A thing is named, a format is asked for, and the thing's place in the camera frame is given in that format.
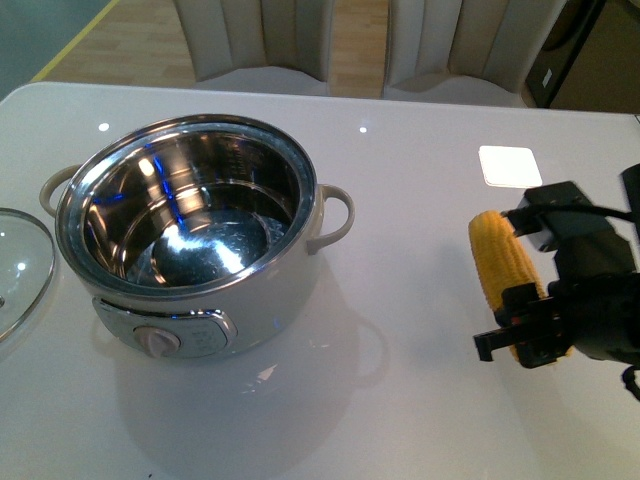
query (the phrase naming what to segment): white table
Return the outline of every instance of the white table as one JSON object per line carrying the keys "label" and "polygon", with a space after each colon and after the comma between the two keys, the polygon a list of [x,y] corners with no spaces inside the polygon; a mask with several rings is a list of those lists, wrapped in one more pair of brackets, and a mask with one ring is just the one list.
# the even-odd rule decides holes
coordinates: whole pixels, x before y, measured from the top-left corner
{"label": "white table", "polygon": [[[204,112],[289,133],[320,182],[353,196],[353,230],[323,250],[301,317],[226,360],[123,345],[59,257],[43,302],[0,348],[2,478],[638,478],[640,404],[622,364],[575,353],[530,371],[506,350],[478,361],[472,336],[495,324],[467,240],[474,215],[522,196],[485,184],[481,145],[529,147],[545,183],[575,180],[626,209],[633,116],[35,84],[0,104],[0,205],[53,232],[37,200],[51,174],[145,124]],[[330,228],[344,213],[328,210]],[[552,255],[534,253],[554,280]]]}

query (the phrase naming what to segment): yellow corn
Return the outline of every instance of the yellow corn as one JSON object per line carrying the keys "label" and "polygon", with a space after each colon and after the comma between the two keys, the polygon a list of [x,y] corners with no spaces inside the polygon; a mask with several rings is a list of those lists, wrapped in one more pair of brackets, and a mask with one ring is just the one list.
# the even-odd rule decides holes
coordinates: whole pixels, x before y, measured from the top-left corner
{"label": "yellow corn", "polygon": [[469,239],[480,284],[492,311],[502,308],[502,291],[506,288],[535,283],[540,298],[545,296],[529,255],[500,213],[490,210],[471,220]]}

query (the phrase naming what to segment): stainless steel pot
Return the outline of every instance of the stainless steel pot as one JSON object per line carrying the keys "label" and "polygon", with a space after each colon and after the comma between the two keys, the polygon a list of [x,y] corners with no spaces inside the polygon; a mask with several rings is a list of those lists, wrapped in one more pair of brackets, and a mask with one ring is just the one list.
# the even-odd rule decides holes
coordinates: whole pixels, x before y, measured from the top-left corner
{"label": "stainless steel pot", "polygon": [[[321,235],[330,197],[348,216]],[[315,284],[316,253],[354,220],[293,139],[226,115],[135,131],[54,175],[40,203],[102,322],[154,357],[235,353],[284,328]]]}

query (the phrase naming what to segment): chair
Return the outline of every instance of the chair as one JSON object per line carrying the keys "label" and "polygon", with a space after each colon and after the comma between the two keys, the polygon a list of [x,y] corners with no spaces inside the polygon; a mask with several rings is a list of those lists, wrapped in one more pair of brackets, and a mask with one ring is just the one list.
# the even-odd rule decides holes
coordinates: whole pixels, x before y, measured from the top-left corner
{"label": "chair", "polygon": [[335,0],[174,0],[195,88],[329,95]]}
{"label": "chair", "polygon": [[525,79],[566,0],[389,0],[383,98],[526,107]]}

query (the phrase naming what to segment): wooden floor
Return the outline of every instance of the wooden floor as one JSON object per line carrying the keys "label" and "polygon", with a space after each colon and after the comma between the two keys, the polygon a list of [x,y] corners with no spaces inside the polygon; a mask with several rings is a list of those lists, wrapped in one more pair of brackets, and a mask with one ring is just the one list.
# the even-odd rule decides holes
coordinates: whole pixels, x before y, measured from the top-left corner
{"label": "wooden floor", "polygon": [[[331,93],[382,89],[387,0],[337,0]],[[44,80],[190,87],[193,69],[172,0],[120,0]]]}

